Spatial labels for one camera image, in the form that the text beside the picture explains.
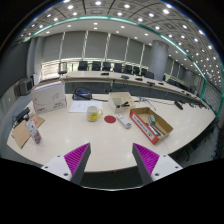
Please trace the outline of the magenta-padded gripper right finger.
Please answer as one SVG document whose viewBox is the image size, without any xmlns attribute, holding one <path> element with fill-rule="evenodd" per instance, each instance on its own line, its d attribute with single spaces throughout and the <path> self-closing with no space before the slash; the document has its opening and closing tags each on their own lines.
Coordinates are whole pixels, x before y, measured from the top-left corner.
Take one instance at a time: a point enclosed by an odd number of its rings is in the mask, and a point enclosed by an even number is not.
<svg viewBox="0 0 224 224">
<path fill-rule="evenodd" d="M 182 169 L 169 155 L 158 155 L 137 143 L 133 144 L 132 154 L 144 185 L 164 178 Z"/>
</svg>

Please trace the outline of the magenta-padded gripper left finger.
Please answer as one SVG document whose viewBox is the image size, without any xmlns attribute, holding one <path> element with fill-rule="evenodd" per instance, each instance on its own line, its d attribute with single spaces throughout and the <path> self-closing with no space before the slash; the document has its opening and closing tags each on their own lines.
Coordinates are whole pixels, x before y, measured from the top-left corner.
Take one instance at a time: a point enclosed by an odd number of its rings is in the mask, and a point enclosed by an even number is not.
<svg viewBox="0 0 224 224">
<path fill-rule="evenodd" d="M 87 143 L 65 155 L 55 156 L 42 169 L 79 185 L 90 154 L 91 145 Z"/>
</svg>

